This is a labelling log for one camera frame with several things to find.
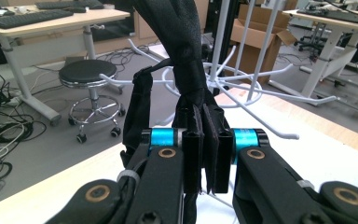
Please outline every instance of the lab stool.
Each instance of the lab stool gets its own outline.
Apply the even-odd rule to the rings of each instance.
[[[71,125],[79,125],[77,141],[87,141],[85,125],[113,121],[115,127],[110,132],[117,137],[121,134],[115,119],[116,115],[126,114],[123,104],[108,95],[99,95],[97,89],[107,84],[100,74],[115,78],[117,68],[114,64],[101,60],[81,60],[67,64],[59,72],[60,82],[68,88],[88,89],[89,97],[74,103],[69,111],[68,121]]]

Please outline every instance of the cardboard box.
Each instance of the cardboard box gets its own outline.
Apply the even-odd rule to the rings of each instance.
[[[233,24],[231,41],[237,43],[238,46],[240,45],[242,34],[244,31],[244,24],[247,12],[248,6],[241,5],[239,16]],[[258,55],[260,54],[261,48],[263,47],[264,39],[266,37],[270,14],[271,9],[254,7],[252,18],[249,24],[249,29],[247,31],[247,36],[245,39],[245,45],[243,48],[241,64],[239,68],[241,71],[247,74],[253,74],[255,72]],[[268,41],[268,48],[260,72],[272,71],[276,58],[278,56],[279,49],[281,47],[281,43],[285,45],[291,45],[296,42],[296,38],[292,34],[290,34],[289,31],[287,31],[289,19],[289,16],[283,15],[281,12],[278,12],[270,39]],[[228,62],[228,66],[235,67],[237,55],[238,49],[236,50],[231,60]],[[260,84],[267,83],[269,81],[269,77],[260,77],[258,81],[260,82]]]

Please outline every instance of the keyboard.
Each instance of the keyboard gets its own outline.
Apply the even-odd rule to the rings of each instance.
[[[297,13],[302,13],[302,14],[307,14],[317,17],[324,17],[324,18],[338,20],[338,21],[349,21],[353,23],[358,23],[357,14],[344,12],[344,11],[329,11],[326,9],[315,9],[315,10],[300,9],[297,11]]]
[[[52,21],[59,18],[70,17],[73,15],[74,13],[70,11],[54,9],[47,11],[38,11],[23,15],[3,16],[0,17],[0,28],[10,29],[18,26],[38,23],[41,21]]]
[[[39,9],[63,9],[68,7],[88,7],[89,9],[103,9],[103,4],[97,0],[37,2],[34,4]]]

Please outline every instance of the floor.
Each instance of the floor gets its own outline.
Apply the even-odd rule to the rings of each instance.
[[[309,32],[298,27],[290,27],[290,30],[297,38]],[[146,57],[134,54],[127,49],[113,52],[101,59],[111,60],[117,64],[118,80],[131,80],[133,74],[137,71],[153,64]],[[302,83],[309,74],[300,71],[299,66],[311,66],[310,53],[306,50],[299,52],[294,46],[282,46],[274,69],[283,68],[289,63],[293,63],[295,66],[284,76],[273,77],[272,79],[300,90]],[[3,148],[0,153],[4,153],[5,150],[7,152],[7,154],[2,154],[2,159],[5,162],[1,166],[2,174],[9,173],[6,177],[0,178],[0,201],[121,142],[121,136],[114,138],[110,135],[110,130],[113,127],[110,123],[87,128],[88,140],[86,143],[79,144],[76,141],[78,129],[67,122],[67,112],[73,102],[88,96],[88,92],[61,87],[58,80],[58,70],[62,67],[63,62],[24,69],[24,73],[27,74],[26,81],[31,87],[33,95],[62,114],[62,120],[56,127],[49,126],[46,119],[41,118],[27,105],[20,105],[16,107],[16,110],[12,107],[0,108],[0,111],[6,113],[6,115],[0,115],[0,123],[18,119],[17,114],[21,114],[24,119],[29,120],[32,117],[34,120],[32,133],[26,140],[21,141],[17,146],[3,147],[3,143],[0,145],[0,148]],[[160,78],[161,72],[154,73],[153,77],[155,79]],[[9,91],[15,95],[16,83],[10,79],[7,65],[0,65],[0,74],[6,78],[7,83],[9,83]],[[358,71],[356,70],[345,69],[342,76],[358,82]],[[265,85],[263,88],[279,91],[269,85]],[[358,96],[358,89],[348,86],[336,88],[334,83],[329,80],[321,81],[317,88],[340,95],[340,97],[346,97],[348,100]],[[115,96],[127,108],[131,98],[131,85],[126,86],[122,94],[117,94],[110,86],[105,86],[101,88],[100,94]],[[176,102],[176,96],[167,94],[163,86],[155,84],[152,91],[150,126],[168,118],[172,114]],[[358,112],[352,108],[337,102],[318,106],[300,102],[293,103],[358,132]],[[120,127],[124,123],[124,118],[117,118]],[[18,131],[8,133],[6,138],[16,134],[18,134]]]

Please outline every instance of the desk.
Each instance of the desk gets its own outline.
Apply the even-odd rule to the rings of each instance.
[[[230,91],[243,97],[243,100],[247,98],[245,91]],[[216,100],[219,104],[229,102],[224,95],[217,96]],[[274,96],[264,95],[251,107],[258,113],[268,114],[270,124],[283,124],[283,127],[299,131],[300,140],[285,140],[274,136],[241,109],[226,110],[226,118],[232,128],[263,128],[272,146],[316,189],[322,182],[333,179],[358,187],[358,133]],[[110,147],[3,200],[0,202],[0,223],[43,223],[58,213],[84,184],[101,178],[116,180],[123,169],[119,157],[122,149],[123,145]],[[209,198],[200,195],[198,200],[199,223],[232,223],[232,217],[222,212],[227,210],[225,205],[213,210],[213,204],[206,203],[208,199],[205,197]],[[213,222],[204,221],[219,215],[222,216]]]
[[[36,6],[28,6],[27,9],[31,12],[38,10]],[[51,125],[56,125],[61,115],[33,97],[21,69],[85,50],[88,52],[89,58],[95,59],[90,26],[95,23],[121,20],[129,16],[130,14],[127,12],[114,9],[89,10],[87,13],[76,13],[72,17],[12,29],[0,29],[2,50],[21,90],[22,101],[46,117]],[[84,29],[83,35],[63,36],[22,46],[12,46],[10,44],[17,37],[42,35],[54,31],[78,30],[82,27]]]
[[[339,77],[340,73],[344,69],[345,65],[351,61],[353,54],[356,52],[356,44],[358,42],[358,24],[348,21],[338,21],[327,19],[323,17],[316,17],[306,14],[297,13],[296,10],[284,11],[283,14],[290,15],[294,18],[316,21],[319,23],[327,24],[327,27],[331,29],[331,34],[328,36],[324,48],[317,60],[312,66],[310,77],[308,78],[302,92],[297,92],[283,86],[281,83],[271,80],[270,85],[277,87],[283,91],[297,96],[310,97],[315,90],[319,80],[328,77],[336,76]],[[341,38],[342,33],[352,33],[351,39],[349,40],[345,49],[340,55],[333,59],[333,55],[336,52],[336,45]]]

